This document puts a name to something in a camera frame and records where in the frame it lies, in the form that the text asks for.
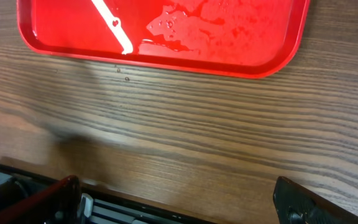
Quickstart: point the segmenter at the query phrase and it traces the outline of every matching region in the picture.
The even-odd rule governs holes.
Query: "red plastic tray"
[[[309,3],[17,0],[17,21],[22,38],[38,53],[262,78],[295,55]],[[103,7],[108,11],[101,12]],[[120,27],[120,34],[114,32]]]

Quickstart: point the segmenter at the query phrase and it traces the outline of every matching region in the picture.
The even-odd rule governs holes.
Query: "wood grain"
[[[219,223],[278,223],[284,175],[358,215],[358,1],[312,1],[290,64],[244,80],[39,55],[0,0],[0,163]]]

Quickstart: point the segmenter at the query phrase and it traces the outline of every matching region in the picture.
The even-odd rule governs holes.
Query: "brown tabletop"
[[[219,223],[278,223],[284,175],[358,215],[358,1],[245,80],[39,55],[0,0],[0,163]]]

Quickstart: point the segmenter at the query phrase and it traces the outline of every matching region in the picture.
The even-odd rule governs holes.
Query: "tray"
[[[17,0],[35,52],[263,78],[298,50],[310,0]]]

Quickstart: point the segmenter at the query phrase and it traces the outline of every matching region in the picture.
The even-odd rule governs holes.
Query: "red tray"
[[[34,51],[263,78],[298,50],[310,0],[17,0]]]

